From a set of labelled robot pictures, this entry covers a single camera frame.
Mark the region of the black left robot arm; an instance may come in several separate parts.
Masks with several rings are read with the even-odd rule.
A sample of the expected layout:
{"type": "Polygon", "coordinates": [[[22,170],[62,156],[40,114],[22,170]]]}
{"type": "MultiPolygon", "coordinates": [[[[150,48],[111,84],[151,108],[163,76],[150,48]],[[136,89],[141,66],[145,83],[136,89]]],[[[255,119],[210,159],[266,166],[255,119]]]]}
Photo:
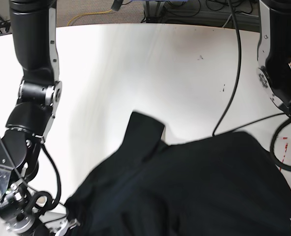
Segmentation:
{"type": "Polygon", "coordinates": [[[281,110],[291,109],[291,0],[259,1],[259,82],[281,110]]]}

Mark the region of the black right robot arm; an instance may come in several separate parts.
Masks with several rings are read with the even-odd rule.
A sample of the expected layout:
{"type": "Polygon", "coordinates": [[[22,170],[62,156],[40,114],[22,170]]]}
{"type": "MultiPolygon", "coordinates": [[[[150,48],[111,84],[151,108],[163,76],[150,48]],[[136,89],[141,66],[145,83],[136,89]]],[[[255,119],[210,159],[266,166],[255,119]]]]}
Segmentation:
{"type": "Polygon", "coordinates": [[[12,0],[10,22],[16,57],[23,69],[17,103],[0,137],[0,220],[19,236],[66,236],[79,225],[66,216],[49,228],[40,217],[60,204],[57,194],[35,190],[28,182],[38,172],[38,156],[55,119],[62,93],[56,48],[54,0],[12,0]]]}

